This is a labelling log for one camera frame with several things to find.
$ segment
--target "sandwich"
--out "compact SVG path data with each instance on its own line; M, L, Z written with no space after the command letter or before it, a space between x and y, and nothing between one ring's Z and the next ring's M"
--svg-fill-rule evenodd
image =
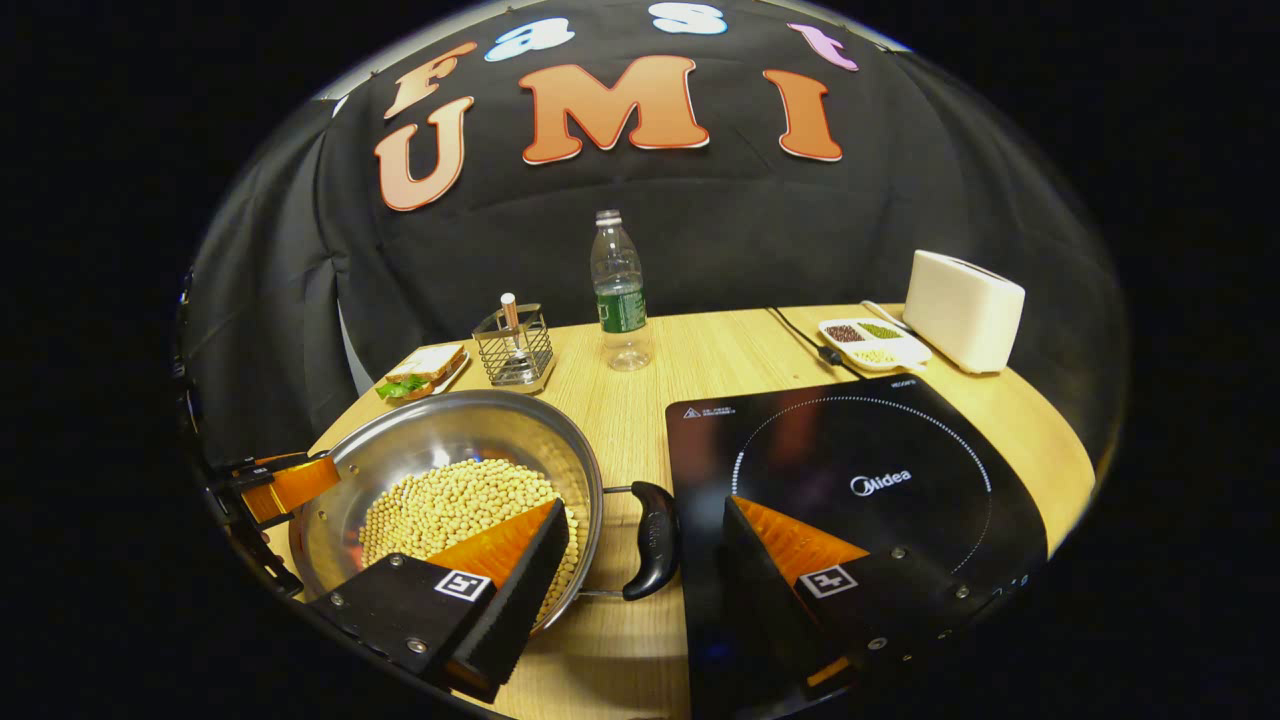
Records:
M378 397L383 400L426 397L461 368L463 360L466 360L466 355L462 351L462 345L420 347L384 375L387 383L376 388Z

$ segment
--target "green bottle label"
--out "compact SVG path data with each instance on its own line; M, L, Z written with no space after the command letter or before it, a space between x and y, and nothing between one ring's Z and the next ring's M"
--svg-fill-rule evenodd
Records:
M644 327L644 291L623 295L596 295L595 309L600 314L600 327L607 333L628 333Z

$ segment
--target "black cable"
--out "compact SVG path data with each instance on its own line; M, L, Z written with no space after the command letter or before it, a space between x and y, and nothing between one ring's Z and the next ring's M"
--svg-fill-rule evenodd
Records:
M797 336L800 336L805 342L808 342L809 345L812 345L818 351L818 356L822 357L828 365L840 365L841 368L844 368L844 369L849 370L850 373L852 373L858 379L860 379L860 380L865 380L867 379L867 375L864 375L864 374L859 373L858 370L850 368L845 363L845 360L840 356L840 351L837 351L833 347L827 347L826 345L818 345L817 342L813 341L813 338L810 338L809 336L804 334L804 332L801 332L800 328L797 328L794 324L791 324L791 320L788 320L787 316L782 314L782 310L778 310L777 307L774 307L772 305L769 306L769 310L773 310L774 313L777 313L780 320L782 320L783 323L786 323L787 327L791 328L792 331L795 331L795 333Z

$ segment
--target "letter m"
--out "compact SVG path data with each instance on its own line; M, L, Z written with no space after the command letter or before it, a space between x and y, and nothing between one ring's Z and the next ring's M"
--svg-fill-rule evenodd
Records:
M530 165L567 160L582 150L568 133L573 117L600 150L612 150L639 108L628 140L645 150L701 147L710 133L694 119L689 99L689 58L646 55L636 59L611 88L577 65L556 65L520 78L534 92L534 143L525 149Z

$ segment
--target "white dotted circle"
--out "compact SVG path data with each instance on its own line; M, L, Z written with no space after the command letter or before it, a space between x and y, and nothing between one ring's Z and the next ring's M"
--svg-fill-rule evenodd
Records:
M791 407L787 407L786 410L780 410L772 418L769 418L768 420L765 420L764 423L762 423L759 428L755 428L755 432L751 433L751 437L746 438L746 443L742 445L742 450L741 450L741 452L737 454L737 460L733 462L733 475L730 479L730 492L732 495L737 495L737 473L739 473L739 469L742 466L742 457L746 456L746 448L748 448L748 446L751 445L751 441L755 439L755 436L759 434L760 430L763 430L765 425L768 425L773 420L777 420L778 416L785 415L786 413L790 413L790 411L795 410L796 407L804 407L805 405L814 405L814 404L818 404L818 402L831 402L833 400L854 400L854 401L858 401L858 402L874 402L874 404L878 404L878 405L887 405L890 407L896 407L899 410L905 410L905 411L908 411L908 413L910 413L913 415L918 415L920 418L924 418L925 420L933 423L934 425L937 425L938 428L941 428L945 433L947 433L948 436L951 436L956 442L960 443L960 447L963 447L965 450L965 452L969 454L969 457L973 457L974 464L978 465L978 471L982 473L982 483L987 488L987 519L982 524L982 533L978 534L978 542L975 542L973 544L973 547L969 548L969 553L964 556L964 560L961 560L959 565L956 565L955 568L951 569L951 573L955 573L960 568L964 568L964 564L968 562L970 557L973 557L973 553L978 551L978 547L982 544L982 541L986 539L986 537L987 537L987 529L991 527L991 478L987 477L987 468L983 466L982 460L978 460L978 454L974 452L973 448L969 447L969 443L966 443L964 441L964 438L961 438L960 436L957 436L955 430L952 430L951 428L943 425L938 420L936 420L936 419L925 415L924 413L920 413L915 407L908 407L906 405L902 405L900 402L893 402L891 400L881 400L878 397L856 397L856 396L851 396L851 395L836 395L836 396L832 396L832 397L820 397L818 400L806 400L804 402L792 405Z

